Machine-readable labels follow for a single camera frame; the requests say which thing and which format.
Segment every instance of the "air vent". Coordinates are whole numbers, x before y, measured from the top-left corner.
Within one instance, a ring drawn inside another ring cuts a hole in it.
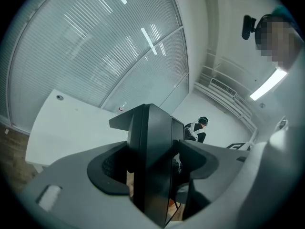
[[[227,85],[223,84],[222,82],[216,80],[215,78],[212,78],[210,81],[210,85],[213,85],[214,87],[220,89],[221,91],[230,94],[231,96],[236,96],[236,91],[234,91],[232,88],[228,87]]]

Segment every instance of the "desk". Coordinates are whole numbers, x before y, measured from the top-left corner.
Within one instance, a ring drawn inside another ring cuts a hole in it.
[[[109,127],[108,120],[114,116],[53,90],[36,117],[25,161],[41,172],[42,167],[67,155],[126,141],[127,131]]]

